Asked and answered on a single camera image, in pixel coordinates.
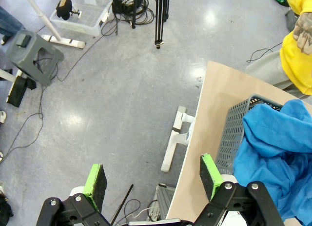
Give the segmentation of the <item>thin black rod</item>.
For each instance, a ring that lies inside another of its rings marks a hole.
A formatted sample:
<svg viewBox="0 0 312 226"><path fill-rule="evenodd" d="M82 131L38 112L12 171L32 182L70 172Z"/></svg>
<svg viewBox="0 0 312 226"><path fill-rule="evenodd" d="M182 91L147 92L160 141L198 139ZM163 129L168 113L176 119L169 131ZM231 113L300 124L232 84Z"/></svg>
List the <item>thin black rod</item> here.
<svg viewBox="0 0 312 226"><path fill-rule="evenodd" d="M120 213L120 211L121 211L123 205L125 204L125 202L126 202L128 196L129 196L131 190L133 189L133 187L134 187L134 184L131 184L130 187L129 187L129 189L128 189L128 191L127 191L127 193L126 193L126 195L125 195L125 197L123 198L121 204L119 205L119 207L118 207L116 213L114 214L114 217L113 217L112 220L111 220L111 226L113 226L114 222L116 221L116 219L117 219L117 217L118 217L118 215L119 215L119 213Z"/></svg>

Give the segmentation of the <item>grey plastic step stool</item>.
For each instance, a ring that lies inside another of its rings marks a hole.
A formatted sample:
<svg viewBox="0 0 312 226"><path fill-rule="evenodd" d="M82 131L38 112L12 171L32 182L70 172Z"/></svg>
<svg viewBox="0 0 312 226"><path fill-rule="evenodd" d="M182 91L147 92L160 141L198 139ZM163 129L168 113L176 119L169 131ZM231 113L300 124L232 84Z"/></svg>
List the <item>grey plastic step stool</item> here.
<svg viewBox="0 0 312 226"><path fill-rule="evenodd" d="M52 59L43 71L34 64L39 51L44 49L52 55ZM52 83L51 76L58 62L64 60L64 54L37 33L20 30L10 41L7 57L18 69L43 86Z"/></svg>

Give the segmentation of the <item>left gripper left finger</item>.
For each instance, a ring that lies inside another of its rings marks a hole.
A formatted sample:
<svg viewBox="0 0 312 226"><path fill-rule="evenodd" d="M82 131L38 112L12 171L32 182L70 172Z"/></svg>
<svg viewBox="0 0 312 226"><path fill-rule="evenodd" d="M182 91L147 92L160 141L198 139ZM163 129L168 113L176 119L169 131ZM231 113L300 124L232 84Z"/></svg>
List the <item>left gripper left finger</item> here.
<svg viewBox="0 0 312 226"><path fill-rule="evenodd" d="M36 226L111 226L101 214L106 187L103 165L92 165L82 192L64 201L57 197L44 201Z"/></svg>

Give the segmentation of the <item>black fabric item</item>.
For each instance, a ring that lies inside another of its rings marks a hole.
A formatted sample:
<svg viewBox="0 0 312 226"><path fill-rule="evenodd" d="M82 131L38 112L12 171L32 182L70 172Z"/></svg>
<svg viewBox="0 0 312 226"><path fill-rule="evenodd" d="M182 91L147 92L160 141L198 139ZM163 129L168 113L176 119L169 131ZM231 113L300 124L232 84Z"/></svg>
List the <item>black fabric item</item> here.
<svg viewBox="0 0 312 226"><path fill-rule="evenodd" d="M76 10L73 7L71 0L60 0L56 7L56 13L58 18L62 18L65 21L73 14L78 15L78 18L80 18L82 14L80 10Z"/></svg>

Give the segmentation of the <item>black block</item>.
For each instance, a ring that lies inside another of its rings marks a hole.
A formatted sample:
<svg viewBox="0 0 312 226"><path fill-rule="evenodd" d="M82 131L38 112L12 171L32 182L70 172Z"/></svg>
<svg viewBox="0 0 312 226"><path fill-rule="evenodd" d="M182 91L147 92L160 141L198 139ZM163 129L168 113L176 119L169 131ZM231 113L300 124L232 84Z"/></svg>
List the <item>black block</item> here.
<svg viewBox="0 0 312 226"><path fill-rule="evenodd" d="M26 92L26 89L29 88L33 90L36 89L36 87L37 84L34 80L17 76L13 88L7 97L7 103L15 107L19 107Z"/></svg>

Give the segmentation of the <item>person in yellow hoodie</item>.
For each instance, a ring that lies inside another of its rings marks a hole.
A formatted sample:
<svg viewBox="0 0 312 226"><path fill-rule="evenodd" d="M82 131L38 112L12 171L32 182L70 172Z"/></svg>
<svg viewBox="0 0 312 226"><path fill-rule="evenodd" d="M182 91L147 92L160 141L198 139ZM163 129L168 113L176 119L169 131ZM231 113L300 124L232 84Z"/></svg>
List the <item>person in yellow hoodie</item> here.
<svg viewBox="0 0 312 226"><path fill-rule="evenodd" d="M245 72L299 99L312 96L312 55L297 47L293 31L284 37L280 50L251 63Z"/></svg>

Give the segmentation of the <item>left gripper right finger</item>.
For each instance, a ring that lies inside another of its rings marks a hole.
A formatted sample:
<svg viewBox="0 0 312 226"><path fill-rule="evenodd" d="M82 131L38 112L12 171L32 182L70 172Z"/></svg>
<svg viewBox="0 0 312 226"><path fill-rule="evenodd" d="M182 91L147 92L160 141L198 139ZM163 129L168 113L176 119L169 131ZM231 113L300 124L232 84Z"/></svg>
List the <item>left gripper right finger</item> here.
<svg viewBox="0 0 312 226"><path fill-rule="evenodd" d="M200 156L199 174L209 202L193 226L222 226L230 212L239 213L246 226L284 226L262 182L241 186L223 180L209 154Z"/></svg>

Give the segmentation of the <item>aluminium frame profile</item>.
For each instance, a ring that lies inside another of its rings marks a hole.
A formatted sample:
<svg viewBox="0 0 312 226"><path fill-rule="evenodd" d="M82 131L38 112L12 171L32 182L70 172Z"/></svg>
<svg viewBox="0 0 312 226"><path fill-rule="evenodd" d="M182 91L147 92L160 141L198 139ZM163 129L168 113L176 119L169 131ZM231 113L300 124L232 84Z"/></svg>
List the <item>aluminium frame profile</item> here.
<svg viewBox="0 0 312 226"><path fill-rule="evenodd" d="M158 184L154 198L148 203L147 220L159 221L165 220L175 193L175 187L170 187L165 184Z"/></svg>

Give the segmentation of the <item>person in blue jeans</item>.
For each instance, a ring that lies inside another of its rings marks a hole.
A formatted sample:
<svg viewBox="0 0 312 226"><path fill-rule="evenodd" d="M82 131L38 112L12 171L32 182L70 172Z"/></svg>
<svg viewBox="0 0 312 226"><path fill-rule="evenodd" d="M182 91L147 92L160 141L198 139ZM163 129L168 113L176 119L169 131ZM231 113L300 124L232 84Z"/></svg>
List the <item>person in blue jeans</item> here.
<svg viewBox="0 0 312 226"><path fill-rule="evenodd" d="M0 44L5 45L24 25L0 6L0 34L3 35Z"/></svg>

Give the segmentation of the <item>person's right forearm yellow sleeve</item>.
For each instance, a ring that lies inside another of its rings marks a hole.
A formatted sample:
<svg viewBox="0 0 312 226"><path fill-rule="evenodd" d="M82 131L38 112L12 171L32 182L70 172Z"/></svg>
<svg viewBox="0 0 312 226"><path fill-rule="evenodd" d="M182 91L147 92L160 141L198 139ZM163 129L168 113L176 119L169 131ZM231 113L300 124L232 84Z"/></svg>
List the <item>person's right forearm yellow sleeve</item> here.
<svg viewBox="0 0 312 226"><path fill-rule="evenodd" d="M290 8L298 15L312 12L312 0L287 0Z"/></svg>

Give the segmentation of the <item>white table leg foot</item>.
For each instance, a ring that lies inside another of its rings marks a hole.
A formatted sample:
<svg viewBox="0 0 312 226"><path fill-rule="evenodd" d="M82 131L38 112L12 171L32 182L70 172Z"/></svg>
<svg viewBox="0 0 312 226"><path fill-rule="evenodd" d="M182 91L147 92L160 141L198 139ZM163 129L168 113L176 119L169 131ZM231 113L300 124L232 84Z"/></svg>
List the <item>white table leg foot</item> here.
<svg viewBox="0 0 312 226"><path fill-rule="evenodd" d="M183 123L190 124L186 133L180 133ZM188 146L194 130L194 125L195 117L186 113L186 107L179 106L176 112L163 163L161 165L161 171L168 172L170 170L177 144Z"/></svg>

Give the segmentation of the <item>dark blue garment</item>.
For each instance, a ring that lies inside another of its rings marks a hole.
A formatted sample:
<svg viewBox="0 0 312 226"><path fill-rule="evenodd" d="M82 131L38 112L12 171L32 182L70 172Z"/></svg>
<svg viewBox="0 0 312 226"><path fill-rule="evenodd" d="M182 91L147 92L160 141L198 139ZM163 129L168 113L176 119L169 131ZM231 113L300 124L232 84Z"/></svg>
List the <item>dark blue garment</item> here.
<svg viewBox="0 0 312 226"><path fill-rule="evenodd" d="M233 164L239 184L262 182L282 220L312 226L312 115L303 101L290 100L279 111L258 104L243 127Z"/></svg>

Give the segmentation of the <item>person's right hand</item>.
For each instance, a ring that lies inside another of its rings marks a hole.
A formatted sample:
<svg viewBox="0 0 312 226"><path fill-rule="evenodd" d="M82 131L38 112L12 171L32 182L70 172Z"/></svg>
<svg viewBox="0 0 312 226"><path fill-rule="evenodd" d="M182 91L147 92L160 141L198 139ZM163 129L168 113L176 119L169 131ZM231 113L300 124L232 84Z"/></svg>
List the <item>person's right hand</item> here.
<svg viewBox="0 0 312 226"><path fill-rule="evenodd" d="M312 55L312 12L299 16L293 30L297 47L306 55Z"/></svg>

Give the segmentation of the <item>clear plastic storage bin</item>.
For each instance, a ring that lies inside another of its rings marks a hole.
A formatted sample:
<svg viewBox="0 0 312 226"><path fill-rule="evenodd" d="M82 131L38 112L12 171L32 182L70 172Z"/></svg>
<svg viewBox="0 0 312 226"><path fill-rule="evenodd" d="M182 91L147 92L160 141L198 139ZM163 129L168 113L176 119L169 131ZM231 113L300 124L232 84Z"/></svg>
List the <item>clear plastic storage bin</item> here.
<svg viewBox="0 0 312 226"><path fill-rule="evenodd" d="M54 11L49 20L59 28L77 31L92 36L100 35L102 25L109 16L113 0L71 0L73 11L81 15L73 14L68 20L57 16Z"/></svg>

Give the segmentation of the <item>grey plastic lattice basket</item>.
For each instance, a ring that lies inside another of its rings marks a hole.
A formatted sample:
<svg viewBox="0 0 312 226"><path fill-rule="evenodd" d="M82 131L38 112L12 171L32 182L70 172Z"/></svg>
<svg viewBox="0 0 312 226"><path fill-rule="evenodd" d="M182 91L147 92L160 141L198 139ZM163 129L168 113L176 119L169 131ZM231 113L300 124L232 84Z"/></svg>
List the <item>grey plastic lattice basket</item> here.
<svg viewBox="0 0 312 226"><path fill-rule="evenodd" d="M243 117L253 107L262 103L277 111L283 107L268 98L253 94L248 99L229 108L215 161L220 174L233 174L234 159L244 137Z"/></svg>

